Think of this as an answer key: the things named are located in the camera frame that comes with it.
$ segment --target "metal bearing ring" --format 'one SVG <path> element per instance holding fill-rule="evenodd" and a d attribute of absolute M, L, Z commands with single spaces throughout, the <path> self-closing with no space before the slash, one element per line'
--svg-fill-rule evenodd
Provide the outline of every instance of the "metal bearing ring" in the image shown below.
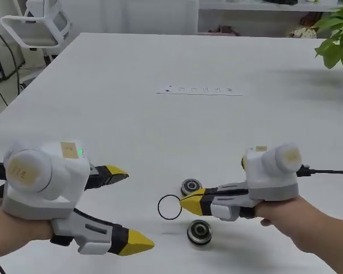
<path fill-rule="evenodd" d="M 212 239 L 211 226 L 206 221 L 195 220 L 188 226 L 187 237 L 195 245 L 207 245 Z"/>
<path fill-rule="evenodd" d="M 182 183 L 181 192 L 183 196 L 187 196 L 196 190 L 200 190 L 202 184 L 196 179 L 186 179 Z"/>

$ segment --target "white cylindrical module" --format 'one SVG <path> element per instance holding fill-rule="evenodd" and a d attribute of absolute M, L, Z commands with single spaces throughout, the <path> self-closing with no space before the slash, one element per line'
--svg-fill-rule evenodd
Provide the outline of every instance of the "white cylindrical module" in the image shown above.
<path fill-rule="evenodd" d="M 46 188 L 51 179 L 51 160 L 37 150 L 12 154 L 4 162 L 7 182 L 16 190 L 36 193 Z"/>
<path fill-rule="evenodd" d="M 301 155 L 294 143 L 283 144 L 262 155 L 267 173 L 283 175 L 298 171 L 302 165 Z"/>

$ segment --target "chair backrest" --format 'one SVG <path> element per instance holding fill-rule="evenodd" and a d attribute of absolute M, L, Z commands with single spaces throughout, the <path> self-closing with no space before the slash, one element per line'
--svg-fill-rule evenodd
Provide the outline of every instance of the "chair backrest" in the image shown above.
<path fill-rule="evenodd" d="M 55 49 L 70 31 L 59 0 L 28 0 L 24 16 L 4 16 L 2 26 L 23 48 Z"/>
<path fill-rule="evenodd" d="M 121 0 L 123 32 L 195 35 L 198 0 Z"/>

